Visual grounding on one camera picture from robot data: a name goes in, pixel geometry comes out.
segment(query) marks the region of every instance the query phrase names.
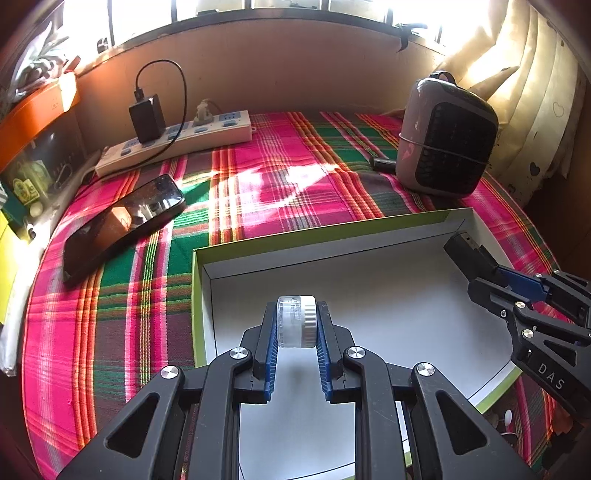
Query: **window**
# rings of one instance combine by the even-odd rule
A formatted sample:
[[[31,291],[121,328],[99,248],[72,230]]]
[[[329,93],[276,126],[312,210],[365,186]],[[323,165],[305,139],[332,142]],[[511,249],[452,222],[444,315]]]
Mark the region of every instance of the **window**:
[[[242,9],[245,1],[253,8],[318,10],[328,5],[329,11],[379,22],[392,18],[394,24],[423,23],[428,28],[416,29],[417,35],[455,50],[482,24],[493,0],[65,0],[64,25],[76,54],[87,63],[105,48],[168,25],[173,18],[182,21],[200,12]],[[104,38],[108,42],[98,48]]]
[[[383,22],[388,3],[383,0],[331,0],[329,10]]]
[[[489,1],[495,0],[395,1],[392,4],[394,23],[427,24],[428,29],[417,29],[415,33],[456,50],[480,24]]]
[[[199,12],[207,10],[226,12],[242,8],[242,0],[177,0],[177,20],[193,18]]]
[[[170,0],[113,0],[115,44],[168,25],[170,7]]]
[[[109,37],[107,0],[66,0],[64,28],[70,36],[70,48],[76,48],[70,56],[79,55],[84,63],[94,60],[97,42]]]

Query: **plug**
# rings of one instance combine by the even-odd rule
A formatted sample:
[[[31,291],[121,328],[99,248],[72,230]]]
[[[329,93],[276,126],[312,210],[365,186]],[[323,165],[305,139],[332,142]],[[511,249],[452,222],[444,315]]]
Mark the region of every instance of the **plug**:
[[[135,89],[134,96],[136,102],[141,102],[145,98],[144,91],[139,87]]]
[[[193,126],[206,125],[213,122],[213,115],[209,111],[209,104],[207,100],[201,100],[201,103],[197,107],[197,115],[193,119]]]

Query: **metal screw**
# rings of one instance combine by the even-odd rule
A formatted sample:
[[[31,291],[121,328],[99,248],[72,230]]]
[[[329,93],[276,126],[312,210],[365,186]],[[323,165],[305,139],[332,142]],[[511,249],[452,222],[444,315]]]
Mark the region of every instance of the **metal screw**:
[[[235,360],[240,360],[241,358],[248,356],[248,350],[246,350],[243,346],[237,346],[230,350],[230,356]]]
[[[430,377],[435,373],[435,367],[431,364],[423,362],[422,364],[417,365],[417,373],[424,377]]]
[[[171,378],[174,378],[178,375],[178,367],[175,367],[174,365],[167,365],[160,371],[160,375],[162,375],[162,378],[170,380]]]
[[[347,355],[351,358],[363,358],[365,356],[365,350],[360,346],[352,346],[347,350]]]

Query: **cardboard box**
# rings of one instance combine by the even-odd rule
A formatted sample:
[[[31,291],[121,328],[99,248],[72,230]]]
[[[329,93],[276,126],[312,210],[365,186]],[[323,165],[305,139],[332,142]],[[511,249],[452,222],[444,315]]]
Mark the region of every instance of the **cardboard box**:
[[[467,280],[443,245],[468,231],[509,259],[472,209],[366,220],[201,248],[193,255],[196,365],[240,344],[268,301],[312,295],[336,325],[391,364],[430,362],[486,411],[517,379],[502,319],[473,304]],[[399,410],[402,438],[407,434]],[[243,405],[240,466],[245,480],[342,480],[354,474],[353,404],[331,405],[315,349],[280,349],[275,391]]]

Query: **smartphone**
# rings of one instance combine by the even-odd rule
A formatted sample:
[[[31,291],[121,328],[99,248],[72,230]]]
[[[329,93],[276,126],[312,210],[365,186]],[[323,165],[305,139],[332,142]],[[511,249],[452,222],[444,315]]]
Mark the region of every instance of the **smartphone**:
[[[68,237],[63,281],[72,286],[107,260],[166,225],[186,207],[170,175],[160,175],[118,200]]]

